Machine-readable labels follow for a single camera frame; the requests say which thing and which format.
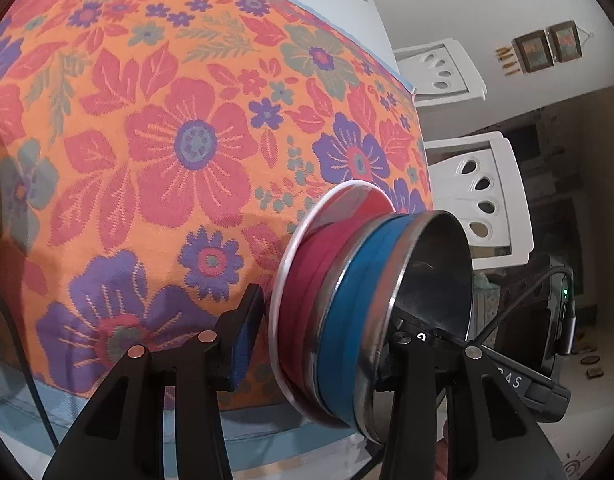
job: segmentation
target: chair backrest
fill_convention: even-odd
[[[485,83],[458,41],[447,39],[393,52],[399,72],[414,86],[417,107],[485,99]]]
[[[451,212],[472,247],[489,248],[473,258],[474,269],[524,265],[534,248],[529,208],[510,142],[500,132],[425,143],[431,164],[434,208]],[[497,248],[510,254],[495,256]]]

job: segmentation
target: framed picture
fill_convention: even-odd
[[[556,51],[556,59],[560,63],[578,59],[583,56],[580,48],[580,39],[578,38],[578,28],[574,22],[563,22],[558,25],[552,25],[549,28],[549,33],[554,42]]]
[[[544,30],[536,30],[514,40],[526,72],[536,72],[554,66],[552,51]]]

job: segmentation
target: orange tablecloth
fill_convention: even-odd
[[[411,94],[287,0],[17,0],[0,25],[0,285],[47,384],[88,396],[212,326],[351,178],[431,205]],[[221,406],[280,400],[263,330]]]

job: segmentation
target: red band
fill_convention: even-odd
[[[278,316],[278,357],[283,372],[305,392],[303,348],[309,314],[327,271],[367,217],[336,222],[314,233],[296,252]]]

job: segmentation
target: blue band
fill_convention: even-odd
[[[383,267],[412,220],[413,216],[389,220],[367,238],[350,263],[325,319],[317,362],[318,388],[331,413],[351,428],[356,428],[356,363],[367,310]]]

